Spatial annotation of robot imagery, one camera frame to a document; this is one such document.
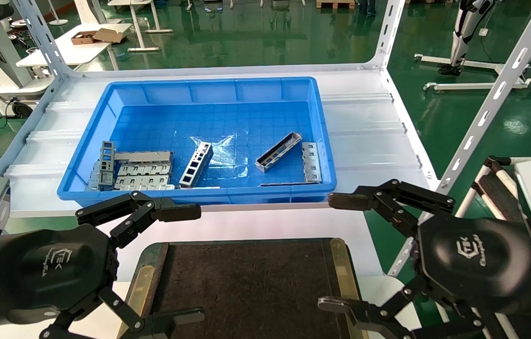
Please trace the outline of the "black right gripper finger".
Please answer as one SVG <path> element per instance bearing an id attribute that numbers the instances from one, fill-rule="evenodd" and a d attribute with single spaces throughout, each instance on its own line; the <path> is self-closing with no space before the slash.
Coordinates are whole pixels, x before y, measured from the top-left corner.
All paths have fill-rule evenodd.
<path id="1" fill-rule="evenodd" d="M 353 193 L 330 193 L 328 205 L 335 210 L 377 212 L 403 236 L 417 237 L 418 218 L 405 208 L 412 207 L 428 214 L 453 212 L 452 197 L 397 179 L 379 186 L 358 186 Z"/>
<path id="2" fill-rule="evenodd" d="M 323 311 L 345 314 L 358 330 L 376 332 L 385 339 L 459 339 L 483 332 L 484 323 L 466 303 L 457 301 L 450 306 L 459 313 L 459 318 L 447 323 L 408 330 L 395 318 L 418 295 L 427 296 L 437 303 L 446 302 L 448 294 L 421 276 L 412 279 L 402 290 L 395 293 L 382 306 L 362 300 L 319 298 L 318 307 Z"/>

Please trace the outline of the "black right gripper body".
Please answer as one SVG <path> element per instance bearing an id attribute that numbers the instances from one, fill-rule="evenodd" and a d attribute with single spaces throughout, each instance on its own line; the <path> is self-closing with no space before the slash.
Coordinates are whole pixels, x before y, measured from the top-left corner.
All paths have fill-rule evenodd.
<path id="1" fill-rule="evenodd" d="M 523 307 L 531 274 L 524 225 L 442 214 L 420 225 L 417 236 L 423 272 L 446 299 L 495 313 Z"/>

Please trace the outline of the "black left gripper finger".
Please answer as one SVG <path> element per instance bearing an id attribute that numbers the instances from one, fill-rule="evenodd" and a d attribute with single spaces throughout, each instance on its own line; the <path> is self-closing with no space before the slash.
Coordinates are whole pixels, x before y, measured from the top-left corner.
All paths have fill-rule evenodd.
<path id="1" fill-rule="evenodd" d="M 80 225 L 94 227 L 124 218 L 110 231 L 110 240 L 123 249 L 156 221 L 176 222 L 201 217 L 198 204 L 176 204 L 172 198 L 153 198 L 140 191 L 132 191 L 76 211 Z"/>
<path id="2" fill-rule="evenodd" d="M 99 299 L 107 305 L 128 329 L 122 339 L 170 339 L 175 328 L 182 324 L 197 323 L 205 319 L 201 307 L 182 309 L 168 313 L 155 313 L 140 317 L 112 288 L 102 288 Z M 87 339 L 87 336 L 69 332 L 75 314 L 62 311 L 53 324 L 41 331 L 40 339 Z"/>

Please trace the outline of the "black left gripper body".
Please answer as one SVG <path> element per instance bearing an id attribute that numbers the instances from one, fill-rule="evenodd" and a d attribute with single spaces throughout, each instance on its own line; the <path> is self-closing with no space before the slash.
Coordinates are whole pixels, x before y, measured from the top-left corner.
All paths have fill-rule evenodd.
<path id="1" fill-rule="evenodd" d="M 35 230 L 0 238 L 0 321 L 31 324 L 53 312 L 80 320 L 112 288 L 116 247 L 93 226 Z"/>

